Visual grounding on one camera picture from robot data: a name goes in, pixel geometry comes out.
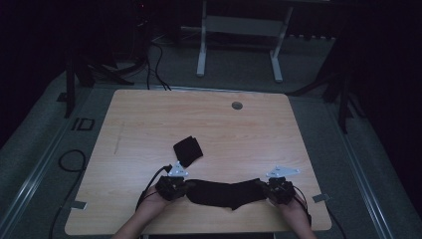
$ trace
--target black fabric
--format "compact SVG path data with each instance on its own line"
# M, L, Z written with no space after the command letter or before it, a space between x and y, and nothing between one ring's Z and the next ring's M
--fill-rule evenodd
M192 136L177 142L173 148L177 159L183 167L188 167L194 160L204 155L198 140Z
M211 182L199 179L186 180L194 183L186 193L187 198L193 203L230 207L236 210L240 206L259 200L264 200L265 196L262 188L258 185L259 178L238 183Z

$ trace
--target metal stand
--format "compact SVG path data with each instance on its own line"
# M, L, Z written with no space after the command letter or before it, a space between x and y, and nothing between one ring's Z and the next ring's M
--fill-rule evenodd
M256 35L277 37L278 43L270 52L271 64L273 66L275 81L280 83L283 80L280 69L279 54L283 40L289 26L293 7L289 7L284 21L271 21L247 18L232 18L207 15L207 1L202 2L202 26L201 26L201 48L199 50L198 68L196 75L205 75L205 62L207 56L206 34L207 32L221 32L232 34Z

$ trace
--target human hand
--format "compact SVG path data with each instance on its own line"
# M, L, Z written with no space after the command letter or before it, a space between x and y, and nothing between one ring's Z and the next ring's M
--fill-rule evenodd
M112 239L135 239L140 236L143 229L162 211L171 204L162 198L154 186L151 186L145 194L143 201L135 213L124 225L112 236Z
M272 200L270 202L278 208L283 218L300 239L317 238L310 227L308 216L303 209L305 202L300 197L295 195L288 204L277 204Z

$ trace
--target gray carpet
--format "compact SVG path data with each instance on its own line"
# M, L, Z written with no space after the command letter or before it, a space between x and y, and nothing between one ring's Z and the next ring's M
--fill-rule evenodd
M163 45L164 39L156 42ZM193 45L163 46L163 57L159 65L159 76L173 90L178 88L218 89L234 91L284 93L310 83L329 51L332 42L326 40L303 41L289 38L283 45L280 62L285 81L275 83L266 51L241 51L210 46L206 73L197 78L196 64L198 48ZM151 63L158 60L159 50L151 48ZM135 82L132 89L146 89L146 72L127 78ZM156 85L155 78L151 83ZM155 90L161 87L151 86ZM122 86L98 80L94 89L78 88L78 106L70 119L63 119L65 106L56 98L65 89L64 76L58 77L46 89L43 97L34 106L28 118L0 151L0 213L6 215L28 174L39 160L50 157L46 174L35 191L32 200L17 220L10 238L48 238L50 225L59 206L63 203L77 173L65 172L58 166L60 155L77 148L87 158L94 148L106 109L115 89ZM322 192L331 200L328 208L343 227L347 238L390 238L379 236L373 219L367 210L367 201L353 173L350 151L344 141L352 145L376 199L385 215L394 238L418 238L422 224L403 191L388 157L376 134L366 119L354 111L347 120L349 134L346 139L336 123L337 105L328 105L319 98L323 87L300 98L290 98L305 145L316 172ZM92 131L72 130L75 118L95 119ZM55 136L63 129L62 137ZM77 154L66 158L67 166L78 168L82 159ZM69 209L63 209L57 218L53 238L109 238L109 235L71 237L64 232ZM318 232L319 238L341 238L333 223L328 231ZM190 235L177 238L272 238L271 234L248 235ZM295 238L293 233L278 233L277 238Z

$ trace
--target wooden table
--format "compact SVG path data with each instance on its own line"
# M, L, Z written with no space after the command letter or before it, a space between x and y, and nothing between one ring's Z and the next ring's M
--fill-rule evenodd
M232 103L243 105L234 110ZM285 95L228 92L116 91L66 224L70 235L113 234L133 213L153 174L177 161L173 146L196 137L204 156L187 179L235 183L268 181L276 165L298 168L288 176L307 197L313 230L331 226L289 99ZM278 232L289 230L266 200L229 208L177 199L145 234Z

